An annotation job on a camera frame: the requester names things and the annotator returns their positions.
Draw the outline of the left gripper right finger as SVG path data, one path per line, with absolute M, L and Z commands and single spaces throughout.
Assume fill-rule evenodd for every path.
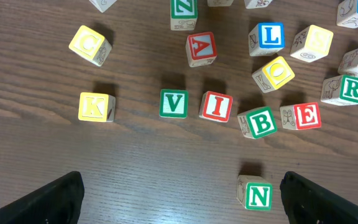
M 293 171 L 280 184 L 290 224 L 358 224 L 358 206 Z

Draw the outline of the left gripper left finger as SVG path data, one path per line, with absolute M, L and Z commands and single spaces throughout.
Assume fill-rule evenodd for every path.
M 69 172 L 0 208 L 0 224 L 77 224 L 84 195 L 81 174 Z

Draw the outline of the green N block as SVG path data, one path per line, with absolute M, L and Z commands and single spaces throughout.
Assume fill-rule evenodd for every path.
M 271 210 L 273 185 L 260 176 L 239 175 L 236 197 L 247 210 Z

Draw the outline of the red E block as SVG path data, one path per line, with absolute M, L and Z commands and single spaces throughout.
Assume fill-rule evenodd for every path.
M 280 117 L 284 129 L 299 131 L 322 127 L 317 102 L 281 106 Z

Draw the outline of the red U block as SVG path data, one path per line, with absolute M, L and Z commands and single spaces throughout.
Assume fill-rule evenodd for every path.
M 209 7 L 227 7 L 231 6 L 234 0 L 208 0 Z

